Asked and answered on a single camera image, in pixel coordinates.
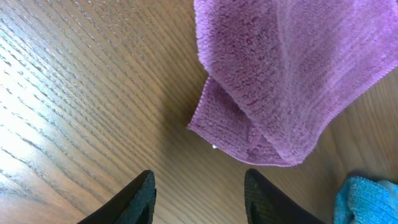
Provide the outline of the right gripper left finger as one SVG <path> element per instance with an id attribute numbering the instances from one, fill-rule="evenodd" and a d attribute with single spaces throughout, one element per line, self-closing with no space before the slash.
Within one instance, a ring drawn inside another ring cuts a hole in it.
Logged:
<path id="1" fill-rule="evenodd" d="M 145 170 L 79 224 L 152 224 L 156 196 L 154 172 Z"/>

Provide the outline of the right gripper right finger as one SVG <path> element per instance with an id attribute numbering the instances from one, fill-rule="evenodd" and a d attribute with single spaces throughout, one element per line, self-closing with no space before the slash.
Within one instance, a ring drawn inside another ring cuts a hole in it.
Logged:
<path id="1" fill-rule="evenodd" d="M 322 223 L 256 169 L 245 173 L 244 200 L 249 224 Z"/>

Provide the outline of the purple cloth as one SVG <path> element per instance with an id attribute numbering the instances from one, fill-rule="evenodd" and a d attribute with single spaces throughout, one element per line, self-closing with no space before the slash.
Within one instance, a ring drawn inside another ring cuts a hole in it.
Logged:
<path id="1" fill-rule="evenodd" d="M 233 158 L 296 166 L 397 66 L 394 0 L 198 0 L 208 72 L 188 128 Z"/>

